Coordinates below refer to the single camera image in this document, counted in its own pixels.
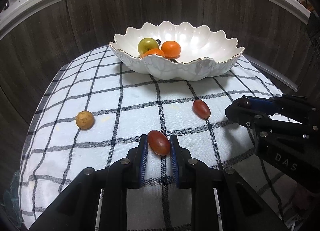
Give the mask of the mandarin orange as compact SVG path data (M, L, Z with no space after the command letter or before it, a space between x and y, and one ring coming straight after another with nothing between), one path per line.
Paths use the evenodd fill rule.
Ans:
M151 49L151 50L148 50L148 51L145 52L144 54L142 54L142 55L140 56L140 58L143 59L144 57L149 56L149 55L158 55L158 56L165 57L165 54L164 54L164 52L163 52L161 49L153 48L153 49Z
M181 46L176 41L166 41L162 44L161 50L167 59L176 59L180 56Z

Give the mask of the yellow-green round fruit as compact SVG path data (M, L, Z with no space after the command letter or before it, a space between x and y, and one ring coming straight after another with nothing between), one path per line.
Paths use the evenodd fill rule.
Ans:
M143 55L152 49L158 49L158 48L159 48L158 42L155 39L150 37L146 37L142 39L138 44L138 52L140 55Z

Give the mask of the small dark grape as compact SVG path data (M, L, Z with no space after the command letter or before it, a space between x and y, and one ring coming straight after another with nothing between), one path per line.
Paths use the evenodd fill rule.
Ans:
M250 99L247 97L239 98L237 104L239 107L246 108L246 109L250 109L252 106Z

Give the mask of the brown longan left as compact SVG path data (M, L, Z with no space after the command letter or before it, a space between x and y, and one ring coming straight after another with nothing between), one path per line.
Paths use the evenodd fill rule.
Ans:
M93 114L89 111L82 111L75 117L75 122L78 128L87 130L93 126L95 119Z

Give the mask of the white scalloped ceramic bowl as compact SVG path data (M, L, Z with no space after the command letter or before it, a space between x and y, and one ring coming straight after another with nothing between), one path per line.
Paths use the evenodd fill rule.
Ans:
M186 81L225 74L245 50L223 30L213 32L206 25L169 21L159 25L146 22L139 29L129 27L124 35L115 34L109 46L134 72Z

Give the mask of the teal glass dish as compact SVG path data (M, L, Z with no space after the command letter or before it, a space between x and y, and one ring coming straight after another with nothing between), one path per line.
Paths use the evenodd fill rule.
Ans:
M9 189L4 192L3 206L9 220L16 228L21 229L23 226L23 217L18 197L19 176L19 171L16 171L12 177Z

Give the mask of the checkered white blue cloth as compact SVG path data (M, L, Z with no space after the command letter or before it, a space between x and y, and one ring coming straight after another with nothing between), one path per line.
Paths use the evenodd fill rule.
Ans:
M48 86L24 143L18 191L24 225L31 227L81 170L110 167L147 136L140 188L127 191L127 227L189 230L191 193L176 188L171 167L175 135L208 167L233 167L289 230L298 230L296 182L261 161L252 130L225 115L244 95L281 91L244 57L226 74L195 82L133 72L109 47L77 57Z

